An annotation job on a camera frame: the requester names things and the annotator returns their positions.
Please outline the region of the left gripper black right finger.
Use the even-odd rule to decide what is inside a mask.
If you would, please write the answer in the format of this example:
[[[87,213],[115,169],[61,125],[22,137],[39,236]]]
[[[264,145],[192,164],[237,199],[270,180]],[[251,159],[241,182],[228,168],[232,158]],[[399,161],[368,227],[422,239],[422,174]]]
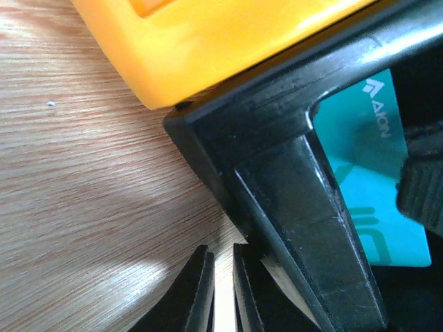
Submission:
[[[311,320],[247,244],[233,245],[233,281],[238,331],[311,331]]]

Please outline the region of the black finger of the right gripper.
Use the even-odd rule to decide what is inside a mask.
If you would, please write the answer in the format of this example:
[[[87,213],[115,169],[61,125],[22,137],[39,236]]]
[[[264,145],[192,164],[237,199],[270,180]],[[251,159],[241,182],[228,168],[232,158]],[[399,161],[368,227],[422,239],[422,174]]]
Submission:
[[[408,156],[397,185],[397,209],[442,236],[442,122],[405,130]]]

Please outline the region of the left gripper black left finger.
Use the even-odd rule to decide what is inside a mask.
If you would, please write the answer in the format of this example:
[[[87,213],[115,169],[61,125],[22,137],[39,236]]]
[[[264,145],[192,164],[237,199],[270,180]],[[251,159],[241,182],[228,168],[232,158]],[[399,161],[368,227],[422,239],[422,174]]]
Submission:
[[[131,331],[213,331],[215,258],[207,245],[196,248],[168,291]]]

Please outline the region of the teal AION credit card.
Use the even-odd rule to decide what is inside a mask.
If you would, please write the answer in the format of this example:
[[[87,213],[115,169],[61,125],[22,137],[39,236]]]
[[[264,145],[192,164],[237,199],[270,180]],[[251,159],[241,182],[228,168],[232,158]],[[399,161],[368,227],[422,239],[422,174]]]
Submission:
[[[390,70],[324,99],[314,129],[370,264],[430,266],[424,226],[396,206],[408,150]]]

